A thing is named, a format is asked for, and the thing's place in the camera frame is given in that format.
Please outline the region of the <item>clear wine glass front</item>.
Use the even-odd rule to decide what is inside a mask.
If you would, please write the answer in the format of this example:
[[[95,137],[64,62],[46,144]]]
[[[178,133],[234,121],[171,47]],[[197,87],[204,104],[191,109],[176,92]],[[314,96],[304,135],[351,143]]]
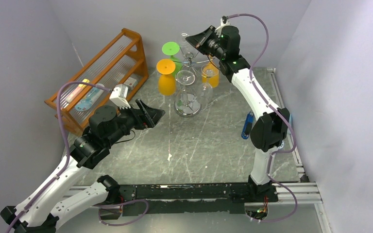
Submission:
[[[183,57],[191,63],[194,58],[194,48],[187,42],[186,37],[188,36],[188,33],[181,32],[178,36],[177,43],[180,47],[181,53]]]

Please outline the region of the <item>green plastic goblet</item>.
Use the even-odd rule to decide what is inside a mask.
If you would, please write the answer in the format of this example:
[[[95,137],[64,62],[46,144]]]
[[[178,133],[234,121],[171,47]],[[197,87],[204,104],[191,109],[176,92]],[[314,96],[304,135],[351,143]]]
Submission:
[[[162,52],[169,56],[169,59],[172,60],[175,63],[175,70],[173,71],[172,75],[176,78],[177,73],[182,68],[181,61],[176,57],[178,52],[180,51],[180,46],[176,42],[167,42],[162,46]]]

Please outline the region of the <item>orange goblet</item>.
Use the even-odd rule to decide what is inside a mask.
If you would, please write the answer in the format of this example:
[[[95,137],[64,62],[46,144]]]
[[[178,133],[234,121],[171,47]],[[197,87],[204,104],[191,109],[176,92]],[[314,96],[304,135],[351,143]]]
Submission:
[[[211,62],[202,66],[201,75],[203,83],[209,83],[212,88],[218,87],[220,82],[219,70]]]
[[[176,91],[176,80],[173,72],[176,69],[175,63],[171,59],[162,59],[156,65],[156,70],[160,74],[158,79],[158,91],[164,96],[171,96]]]

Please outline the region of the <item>clear wine glass handled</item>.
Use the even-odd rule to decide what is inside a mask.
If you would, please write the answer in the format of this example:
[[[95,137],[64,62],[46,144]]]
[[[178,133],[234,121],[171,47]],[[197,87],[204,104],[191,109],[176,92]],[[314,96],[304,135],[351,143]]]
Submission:
[[[213,89],[214,88],[212,88],[209,83],[202,82],[199,85],[197,100],[202,106],[209,104],[209,102],[211,101],[213,96]]]

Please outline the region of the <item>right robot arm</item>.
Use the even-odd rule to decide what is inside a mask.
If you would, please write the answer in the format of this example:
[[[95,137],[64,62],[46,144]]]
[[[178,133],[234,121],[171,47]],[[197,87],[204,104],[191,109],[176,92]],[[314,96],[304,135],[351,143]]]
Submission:
[[[240,91],[254,113],[250,139],[255,146],[255,158],[247,194],[251,200],[260,201],[271,190],[270,169],[274,155],[287,136],[289,110],[279,108],[268,97],[249,63],[240,55],[237,27],[223,26],[217,32],[214,26],[210,26],[202,33],[187,36],[186,41],[201,54],[218,59],[221,73]]]

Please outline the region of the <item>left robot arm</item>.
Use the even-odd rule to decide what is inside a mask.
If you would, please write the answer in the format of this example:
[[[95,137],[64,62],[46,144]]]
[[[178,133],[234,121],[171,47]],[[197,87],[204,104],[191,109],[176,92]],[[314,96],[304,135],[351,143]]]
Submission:
[[[123,203],[120,185],[109,175],[100,176],[85,191],[64,199],[64,194],[110,153],[111,147],[131,130],[153,128],[165,111],[136,100],[130,105],[98,107],[89,125],[67,150],[58,167],[23,202],[0,212],[8,229],[16,233],[54,233],[62,224],[90,206]]]

